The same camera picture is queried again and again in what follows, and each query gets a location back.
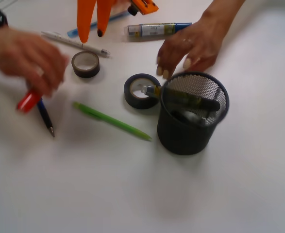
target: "black mesh pencil holder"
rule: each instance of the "black mesh pencil holder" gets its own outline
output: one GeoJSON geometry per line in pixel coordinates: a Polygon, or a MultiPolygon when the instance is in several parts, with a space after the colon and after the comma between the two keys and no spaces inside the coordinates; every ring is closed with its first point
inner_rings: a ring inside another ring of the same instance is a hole
{"type": "Polygon", "coordinates": [[[214,77],[202,72],[174,75],[161,90],[157,134],[178,155],[192,155],[208,144],[229,110],[229,96],[214,77]]]}

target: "red pen cap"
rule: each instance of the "red pen cap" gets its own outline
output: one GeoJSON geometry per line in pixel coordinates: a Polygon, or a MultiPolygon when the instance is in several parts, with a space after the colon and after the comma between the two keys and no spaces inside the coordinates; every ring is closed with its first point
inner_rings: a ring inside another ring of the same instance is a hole
{"type": "Polygon", "coordinates": [[[34,90],[30,90],[25,97],[17,104],[16,109],[27,113],[29,112],[39,101],[42,99],[42,95],[36,93],[34,90]]]}

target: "wrist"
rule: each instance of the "wrist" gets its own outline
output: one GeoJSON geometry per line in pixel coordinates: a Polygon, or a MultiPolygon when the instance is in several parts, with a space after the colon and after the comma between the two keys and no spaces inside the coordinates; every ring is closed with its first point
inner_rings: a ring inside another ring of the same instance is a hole
{"type": "Polygon", "coordinates": [[[203,12],[200,20],[209,22],[223,38],[245,0],[214,0],[203,12]]]}

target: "black pen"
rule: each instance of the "black pen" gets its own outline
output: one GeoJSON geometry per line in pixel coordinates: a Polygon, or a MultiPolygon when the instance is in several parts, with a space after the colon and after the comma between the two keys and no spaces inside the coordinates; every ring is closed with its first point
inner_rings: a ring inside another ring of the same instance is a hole
{"type": "Polygon", "coordinates": [[[48,112],[47,112],[47,110],[46,110],[42,100],[40,100],[40,102],[37,104],[37,108],[40,111],[40,115],[42,116],[47,129],[49,130],[51,135],[53,137],[55,137],[53,124],[51,123],[50,116],[49,116],[49,114],[48,114],[48,112]]]}

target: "orange object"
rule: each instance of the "orange object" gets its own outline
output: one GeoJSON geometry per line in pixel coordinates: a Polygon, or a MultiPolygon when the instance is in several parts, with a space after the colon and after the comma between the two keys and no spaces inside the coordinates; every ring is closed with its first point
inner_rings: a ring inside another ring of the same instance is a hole
{"type": "Polygon", "coordinates": [[[128,11],[132,15],[136,15],[139,11],[143,15],[151,14],[158,10],[158,6],[152,0],[131,0],[132,5],[128,11]]]}
{"type": "MultiPolygon", "coordinates": [[[[97,34],[104,36],[107,29],[112,6],[117,0],[78,0],[77,26],[78,33],[82,43],[88,41],[89,27],[93,16],[95,3],[97,1],[97,34]]],[[[131,0],[131,6],[128,11],[136,15],[138,11],[147,15],[158,10],[158,7],[152,0],[131,0]]]]}
{"type": "Polygon", "coordinates": [[[96,0],[78,0],[77,26],[82,43],[88,41],[89,26],[92,20],[96,0]]]}
{"type": "Polygon", "coordinates": [[[102,37],[107,30],[112,6],[116,0],[97,0],[97,34],[102,37]]]}
{"type": "Polygon", "coordinates": [[[17,110],[27,113],[29,112],[39,101],[42,96],[36,93],[34,90],[30,90],[25,97],[17,104],[17,110]]]}

